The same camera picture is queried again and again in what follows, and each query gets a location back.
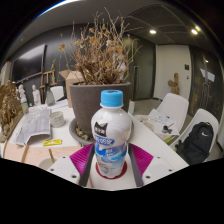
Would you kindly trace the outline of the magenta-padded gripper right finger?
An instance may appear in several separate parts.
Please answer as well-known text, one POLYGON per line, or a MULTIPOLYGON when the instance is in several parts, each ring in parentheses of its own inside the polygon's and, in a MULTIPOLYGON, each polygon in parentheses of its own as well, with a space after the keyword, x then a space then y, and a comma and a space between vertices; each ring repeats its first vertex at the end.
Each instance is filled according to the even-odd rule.
POLYGON ((134 144, 128 145, 134 180, 143 187, 174 172, 174 168, 161 156, 153 156, 134 144))

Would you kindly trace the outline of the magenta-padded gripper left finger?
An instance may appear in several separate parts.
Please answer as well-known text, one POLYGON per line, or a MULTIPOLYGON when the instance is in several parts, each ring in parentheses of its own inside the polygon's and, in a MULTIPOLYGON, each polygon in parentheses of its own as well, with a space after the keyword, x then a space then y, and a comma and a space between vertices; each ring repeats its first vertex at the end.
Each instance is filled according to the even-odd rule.
POLYGON ((94 144, 84 146, 71 156, 60 157, 47 171, 74 184, 86 187, 94 153, 94 144))

